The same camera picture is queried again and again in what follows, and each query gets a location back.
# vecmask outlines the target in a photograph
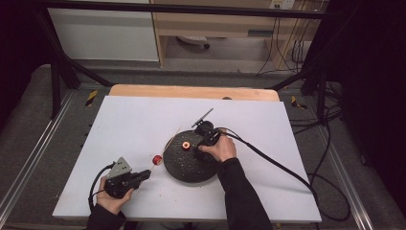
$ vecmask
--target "white tabletop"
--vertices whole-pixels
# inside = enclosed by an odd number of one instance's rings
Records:
[[[134,172],[152,168],[176,130],[206,117],[227,127],[307,180],[283,103],[107,96],[56,205],[53,216],[86,219],[87,197],[97,173],[121,156]],[[237,156],[272,221],[321,221],[311,192],[299,180],[270,164],[235,140]],[[123,212],[132,220],[216,221],[226,219],[224,191],[217,176],[188,184],[165,166],[154,167]]]

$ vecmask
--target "red object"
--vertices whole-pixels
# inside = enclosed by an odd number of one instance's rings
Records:
[[[160,156],[160,155],[154,156],[154,157],[152,158],[152,163],[153,163],[154,165],[156,165],[156,166],[161,165],[161,163],[162,163],[162,156]]]
[[[189,150],[191,148],[191,143],[189,143],[189,142],[184,142],[183,144],[182,144],[182,149],[183,150]]]

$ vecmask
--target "gray floor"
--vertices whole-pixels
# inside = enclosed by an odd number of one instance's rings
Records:
[[[201,65],[191,63],[189,69],[183,69],[181,65],[175,66],[168,62],[164,69],[159,67],[142,68],[142,71],[134,72],[131,68],[125,70],[106,70],[99,68],[96,70],[103,77],[120,83],[139,84],[174,84],[174,85],[201,85],[201,86],[229,86],[229,87],[253,87],[262,88],[270,86],[277,81],[286,78],[286,74],[263,75],[256,77],[256,73],[261,65],[247,65],[246,71],[233,67],[223,69],[224,63],[230,63],[229,57],[224,53],[233,54],[236,66],[245,58],[251,58],[258,63],[262,63],[266,58],[266,51],[257,57],[253,54],[246,55],[247,50],[263,50],[263,44],[257,41],[238,41],[215,39],[216,44],[221,49],[211,50],[212,54],[199,55],[200,47],[180,44],[176,39],[169,42],[169,59],[173,63],[181,63],[189,58],[206,59],[206,69],[200,73]],[[1,164],[0,197],[4,197],[8,188],[12,184],[19,169],[24,165],[25,160],[31,153],[41,132],[49,122],[51,114],[51,92],[49,69],[41,68],[33,74],[33,80],[27,89],[20,106],[18,106],[10,116],[7,125],[0,133],[0,159],[1,162],[12,162],[12,164]],[[82,77],[84,81],[92,83],[91,80]],[[306,101],[296,90],[302,83],[297,81],[288,89],[280,93],[281,100],[285,102],[286,111],[291,119],[308,119],[312,115],[308,109],[292,107],[290,97],[295,95],[299,103]],[[70,171],[75,165],[80,153],[80,145],[85,142],[85,133],[90,130],[90,126],[102,103],[103,95],[108,93],[108,88],[99,90],[99,94],[91,107],[84,106],[90,89],[81,89],[76,92],[73,101],[63,119],[60,127],[54,135],[53,140],[44,152],[38,166],[36,167],[29,183],[23,191],[21,197],[15,204],[7,224],[47,224],[53,225],[51,229],[56,229],[55,225],[83,226],[84,221],[67,221],[52,217],[52,212],[57,203],[56,195],[63,190]],[[406,229],[406,220],[399,213],[397,206],[387,193],[373,168],[364,167],[359,160],[359,153],[352,142],[351,135],[344,121],[335,120],[331,122],[331,136],[343,163],[350,173],[350,177],[358,191],[363,204],[370,215],[372,223],[376,229]],[[316,167],[324,145],[320,134],[316,128],[296,135],[297,144],[304,161],[304,167],[308,172],[312,172]],[[327,177],[334,184],[337,183],[336,176],[327,160],[320,170],[320,174]],[[326,212],[341,216],[345,211],[345,205],[340,196],[329,186],[316,181],[315,188],[321,198],[321,207]],[[336,222],[323,218],[320,224],[322,229],[356,229],[357,225],[353,218],[344,222]],[[210,229],[210,226],[200,226],[199,229]],[[282,229],[311,229],[314,225],[308,224],[283,224]],[[147,226],[143,229],[157,229],[155,226]]]

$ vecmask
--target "black textured disc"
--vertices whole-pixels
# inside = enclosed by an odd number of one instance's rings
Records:
[[[208,153],[197,148],[203,139],[193,131],[178,133],[164,152],[164,164],[168,172],[176,179],[187,183],[198,183],[212,178],[217,172],[217,162]],[[183,150],[182,144],[189,142],[189,150]]]

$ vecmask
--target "person's right hand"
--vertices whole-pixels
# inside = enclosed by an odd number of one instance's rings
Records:
[[[237,157],[236,145],[234,144],[233,139],[228,138],[225,134],[221,134],[214,146],[199,146],[199,149],[201,151],[208,152],[214,157],[215,160],[220,162]]]

